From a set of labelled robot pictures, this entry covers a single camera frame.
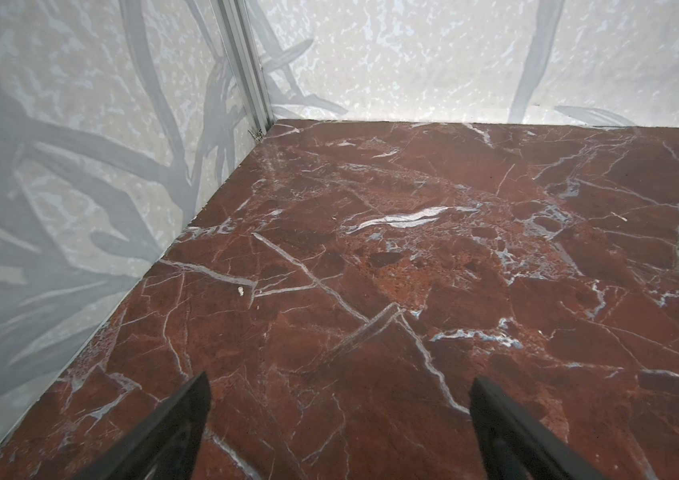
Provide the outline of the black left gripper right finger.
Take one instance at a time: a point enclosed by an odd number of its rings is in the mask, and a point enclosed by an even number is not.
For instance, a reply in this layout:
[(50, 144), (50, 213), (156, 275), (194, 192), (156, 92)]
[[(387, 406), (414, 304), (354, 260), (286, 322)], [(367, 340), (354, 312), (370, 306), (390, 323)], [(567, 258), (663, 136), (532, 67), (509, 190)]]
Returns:
[(469, 411), (487, 478), (605, 477), (489, 378), (475, 378), (469, 396)]

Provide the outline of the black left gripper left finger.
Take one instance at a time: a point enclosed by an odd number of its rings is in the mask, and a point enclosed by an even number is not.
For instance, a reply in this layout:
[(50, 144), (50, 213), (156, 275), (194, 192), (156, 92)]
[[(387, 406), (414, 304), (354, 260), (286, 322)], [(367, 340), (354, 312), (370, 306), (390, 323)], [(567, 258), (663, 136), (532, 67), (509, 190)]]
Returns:
[(208, 377), (201, 372), (75, 477), (191, 478), (210, 406)]

